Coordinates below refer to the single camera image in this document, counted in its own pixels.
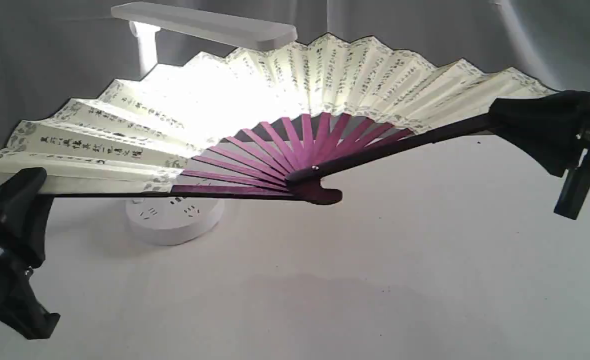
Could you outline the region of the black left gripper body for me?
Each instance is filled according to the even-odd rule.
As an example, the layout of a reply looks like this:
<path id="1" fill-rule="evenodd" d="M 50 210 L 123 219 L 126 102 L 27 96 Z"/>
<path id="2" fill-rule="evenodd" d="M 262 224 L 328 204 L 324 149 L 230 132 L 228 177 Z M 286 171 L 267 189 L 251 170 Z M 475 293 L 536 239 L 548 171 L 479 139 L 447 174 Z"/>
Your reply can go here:
<path id="1" fill-rule="evenodd" d="M 52 337 L 61 316 L 37 299 L 30 278 L 34 266 L 0 245 L 0 322 L 27 340 Z"/>

